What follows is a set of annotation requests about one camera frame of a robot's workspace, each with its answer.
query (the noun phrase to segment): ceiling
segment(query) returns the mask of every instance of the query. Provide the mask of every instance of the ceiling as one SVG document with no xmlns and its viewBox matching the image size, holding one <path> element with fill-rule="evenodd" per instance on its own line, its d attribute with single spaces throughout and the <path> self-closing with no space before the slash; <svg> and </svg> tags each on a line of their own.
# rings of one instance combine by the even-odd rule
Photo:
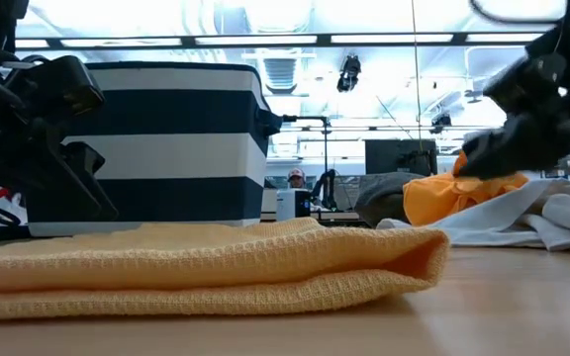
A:
<svg viewBox="0 0 570 356">
<path fill-rule="evenodd" d="M 483 0 L 501 16 L 535 14 L 558 18 L 563 0 Z M 262 33 L 541 32 L 546 27 L 491 24 L 472 14 L 467 0 L 30 0 L 31 11 L 18 27 L 19 38 L 244 35 Z M 348 54 L 361 61 L 352 92 L 335 89 Z M 438 139 L 461 138 L 476 129 L 499 126 L 504 114 L 487 98 L 466 95 L 486 78 L 523 55 L 519 46 L 499 47 L 345 47 L 287 49 L 92 50 L 51 51 L 48 57 L 75 54 L 85 61 L 178 60 L 246 63 L 255 66 L 265 95 L 278 114 L 323 115 L 336 125 L 397 125 L 385 137 L 417 135 L 418 119 L 429 126 L 447 112 L 453 127 Z M 319 133 L 291 133 L 300 137 Z M 340 133 L 358 139 L 378 133 Z"/>
</svg>

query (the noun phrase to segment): striped storage basket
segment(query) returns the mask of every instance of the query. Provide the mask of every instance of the striped storage basket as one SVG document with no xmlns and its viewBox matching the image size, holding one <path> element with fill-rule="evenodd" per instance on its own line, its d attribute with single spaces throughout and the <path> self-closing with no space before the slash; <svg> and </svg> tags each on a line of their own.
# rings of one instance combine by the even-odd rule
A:
<svg viewBox="0 0 570 356">
<path fill-rule="evenodd" d="M 268 138 L 282 119 L 270 112 L 254 68 L 166 62 L 88 67 L 107 103 L 77 120 L 66 141 L 85 141 L 105 157 L 96 178 L 120 215 L 113 222 L 73 222 L 28 197 L 32 235 L 260 220 Z"/>
</svg>

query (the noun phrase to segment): computer monitor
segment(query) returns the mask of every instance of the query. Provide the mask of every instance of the computer monitor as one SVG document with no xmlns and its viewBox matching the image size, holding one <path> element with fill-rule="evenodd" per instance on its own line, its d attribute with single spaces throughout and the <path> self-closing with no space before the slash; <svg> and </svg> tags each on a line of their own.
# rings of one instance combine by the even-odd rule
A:
<svg viewBox="0 0 570 356">
<path fill-rule="evenodd" d="M 436 143 L 432 139 L 368 139 L 366 174 L 410 172 L 436 174 Z"/>
</svg>

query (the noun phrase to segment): person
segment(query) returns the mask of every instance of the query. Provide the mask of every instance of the person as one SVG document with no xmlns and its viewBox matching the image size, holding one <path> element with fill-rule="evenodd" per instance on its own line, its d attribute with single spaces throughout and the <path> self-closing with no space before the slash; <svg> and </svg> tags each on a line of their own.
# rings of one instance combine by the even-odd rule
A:
<svg viewBox="0 0 570 356">
<path fill-rule="evenodd" d="M 287 175 L 287 181 L 290 188 L 305 188 L 305 173 L 300 168 L 292 169 Z"/>
</svg>

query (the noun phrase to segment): wooden table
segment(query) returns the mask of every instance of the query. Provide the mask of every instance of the wooden table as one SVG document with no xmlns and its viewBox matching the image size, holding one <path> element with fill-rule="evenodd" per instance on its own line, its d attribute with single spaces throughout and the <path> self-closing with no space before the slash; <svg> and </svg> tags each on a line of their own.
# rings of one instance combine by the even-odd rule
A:
<svg viewBox="0 0 570 356">
<path fill-rule="evenodd" d="M 570 355 L 570 253 L 456 249 L 432 290 L 333 313 L 0 323 L 0 356 Z"/>
</svg>

